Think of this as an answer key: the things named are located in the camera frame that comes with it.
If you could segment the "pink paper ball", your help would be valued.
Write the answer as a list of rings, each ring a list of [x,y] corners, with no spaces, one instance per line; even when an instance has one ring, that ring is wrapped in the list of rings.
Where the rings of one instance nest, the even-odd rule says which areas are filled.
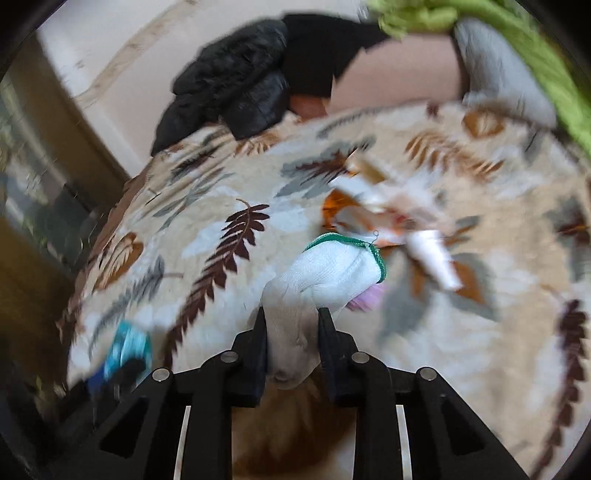
[[[378,309],[383,302],[386,287],[382,283],[372,285],[360,295],[356,296],[346,304],[346,309],[351,311],[368,312]]]

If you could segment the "leaf-pattern beige blanket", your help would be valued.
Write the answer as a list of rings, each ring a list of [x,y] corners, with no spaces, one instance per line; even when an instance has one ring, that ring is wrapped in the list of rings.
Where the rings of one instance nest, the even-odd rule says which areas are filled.
[[[337,326],[384,363],[438,370],[534,479],[590,422],[590,163],[557,136],[452,103],[287,116],[252,141],[206,127],[155,157],[90,257],[66,323],[67,381],[98,372],[117,326],[197,368],[252,325],[263,287],[334,226],[332,180],[366,160],[446,220],[462,288],[400,247],[381,305]]]

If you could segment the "beige cardboard box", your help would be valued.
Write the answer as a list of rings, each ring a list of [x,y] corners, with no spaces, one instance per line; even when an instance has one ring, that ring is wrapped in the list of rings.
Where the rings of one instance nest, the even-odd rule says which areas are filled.
[[[373,212],[408,207],[413,198],[394,178],[375,167],[360,150],[346,157],[346,173],[329,181],[329,186]]]

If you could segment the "teal tissue packet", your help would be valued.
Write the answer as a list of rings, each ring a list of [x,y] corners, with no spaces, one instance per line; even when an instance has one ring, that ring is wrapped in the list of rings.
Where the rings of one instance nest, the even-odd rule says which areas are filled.
[[[98,371],[87,380],[89,393],[96,394],[128,360],[142,360],[144,362],[144,370],[133,383],[133,386],[136,386],[152,370],[152,343],[147,332],[124,321],[115,331],[114,340],[105,361]]]

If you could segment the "white sock with green trim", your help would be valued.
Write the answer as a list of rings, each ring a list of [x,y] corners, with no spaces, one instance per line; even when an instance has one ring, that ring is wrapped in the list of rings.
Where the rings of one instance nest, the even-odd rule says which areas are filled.
[[[308,245],[286,271],[266,283],[260,306],[266,318],[267,377],[277,388],[296,388],[321,363],[318,310],[337,317],[367,289],[384,281],[379,249],[338,233]]]

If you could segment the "orange plastic wrapper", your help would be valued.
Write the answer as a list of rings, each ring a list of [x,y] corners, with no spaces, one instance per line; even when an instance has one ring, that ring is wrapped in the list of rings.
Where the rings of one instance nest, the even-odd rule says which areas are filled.
[[[408,234],[419,226],[408,201],[399,192],[377,189],[356,198],[335,189],[322,204],[322,221],[329,232],[363,240],[377,248],[405,245]]]

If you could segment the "green quilted comforter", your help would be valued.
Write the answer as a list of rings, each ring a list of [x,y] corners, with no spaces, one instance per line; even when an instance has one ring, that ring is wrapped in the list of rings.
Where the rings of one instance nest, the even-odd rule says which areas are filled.
[[[463,103],[548,130],[590,153],[590,84],[567,51],[516,1],[370,1],[381,30],[451,33],[469,75]]]

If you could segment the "grey quilted pillow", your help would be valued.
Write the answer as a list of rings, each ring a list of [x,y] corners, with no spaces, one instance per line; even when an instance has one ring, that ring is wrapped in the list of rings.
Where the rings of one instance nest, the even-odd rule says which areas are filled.
[[[558,118],[531,70],[507,40],[476,18],[463,18],[454,27],[469,79],[463,103],[554,129]]]

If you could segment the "white spray bottle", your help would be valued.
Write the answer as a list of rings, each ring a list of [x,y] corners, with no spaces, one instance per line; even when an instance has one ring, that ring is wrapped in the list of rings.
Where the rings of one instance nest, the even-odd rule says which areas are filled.
[[[437,230],[417,230],[406,236],[406,248],[445,291],[458,291],[463,287],[454,266],[454,260],[444,243],[443,235]]]

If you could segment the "pink bed sheet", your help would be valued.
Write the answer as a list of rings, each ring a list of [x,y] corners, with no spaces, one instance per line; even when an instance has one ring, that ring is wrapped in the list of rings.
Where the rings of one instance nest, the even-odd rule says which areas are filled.
[[[339,111],[400,106],[414,101],[460,100],[468,75],[449,35],[408,35],[356,54],[345,73],[321,96],[296,94],[290,110],[304,120]]]

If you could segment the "black puffer jacket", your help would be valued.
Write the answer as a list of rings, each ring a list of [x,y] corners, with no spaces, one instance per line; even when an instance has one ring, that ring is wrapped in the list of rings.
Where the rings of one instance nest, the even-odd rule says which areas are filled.
[[[294,95],[328,98],[356,54],[387,38],[375,23],[320,13],[250,22],[202,47],[177,74],[151,152],[217,121],[235,139],[259,135],[283,119]]]

